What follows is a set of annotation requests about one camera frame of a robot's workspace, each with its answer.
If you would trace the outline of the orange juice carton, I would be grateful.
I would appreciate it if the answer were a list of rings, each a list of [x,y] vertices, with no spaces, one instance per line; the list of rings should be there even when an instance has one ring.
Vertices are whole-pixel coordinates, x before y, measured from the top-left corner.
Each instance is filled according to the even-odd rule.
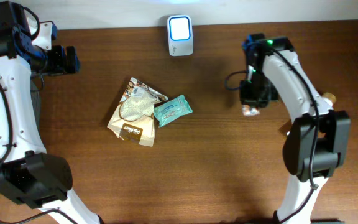
[[[244,116],[257,116],[260,114],[260,111],[249,105],[242,105],[242,114]]]

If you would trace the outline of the white cream tube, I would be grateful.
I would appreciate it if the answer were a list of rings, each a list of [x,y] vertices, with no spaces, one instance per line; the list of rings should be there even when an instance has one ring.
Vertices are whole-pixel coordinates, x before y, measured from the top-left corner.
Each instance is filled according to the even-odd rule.
[[[333,105],[335,104],[335,102],[337,101],[337,98],[330,92],[325,92],[322,94],[321,96],[323,98],[323,100],[328,103],[331,107],[333,107]],[[284,136],[288,136],[290,133],[290,129],[291,129],[291,121],[289,120],[288,122],[286,122],[281,128],[280,128],[280,132],[284,135]]]

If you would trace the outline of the beige seed pouch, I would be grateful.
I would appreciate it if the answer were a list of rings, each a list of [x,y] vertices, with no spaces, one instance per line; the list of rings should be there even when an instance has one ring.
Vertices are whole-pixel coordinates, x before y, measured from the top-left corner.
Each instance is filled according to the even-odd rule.
[[[107,128],[117,138],[152,147],[155,139],[154,108],[168,97],[132,77]]]

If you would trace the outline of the teal wet wipes pack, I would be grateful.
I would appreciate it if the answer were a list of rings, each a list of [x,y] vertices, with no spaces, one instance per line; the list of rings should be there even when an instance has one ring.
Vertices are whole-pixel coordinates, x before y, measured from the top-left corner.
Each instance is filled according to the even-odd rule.
[[[192,114],[193,110],[184,95],[180,95],[160,106],[154,108],[154,116],[161,128],[174,120]]]

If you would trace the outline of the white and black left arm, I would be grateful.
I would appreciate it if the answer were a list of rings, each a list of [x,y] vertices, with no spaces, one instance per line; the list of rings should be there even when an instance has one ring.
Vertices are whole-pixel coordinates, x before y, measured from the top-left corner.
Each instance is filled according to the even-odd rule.
[[[33,15],[0,2],[0,194],[59,223],[101,223],[75,193],[67,160],[48,154],[40,138],[33,78],[77,73],[80,62],[74,47],[53,44],[53,22],[31,27]]]

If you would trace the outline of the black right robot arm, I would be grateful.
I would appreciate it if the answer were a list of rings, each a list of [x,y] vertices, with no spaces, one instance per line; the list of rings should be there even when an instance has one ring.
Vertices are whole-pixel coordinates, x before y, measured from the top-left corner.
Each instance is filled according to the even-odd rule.
[[[290,116],[282,150],[288,184],[272,223],[311,223],[321,189],[344,164],[350,117],[335,111],[333,101],[319,94],[288,38],[250,34],[242,48],[247,65],[239,86],[243,114],[257,115],[281,99]]]

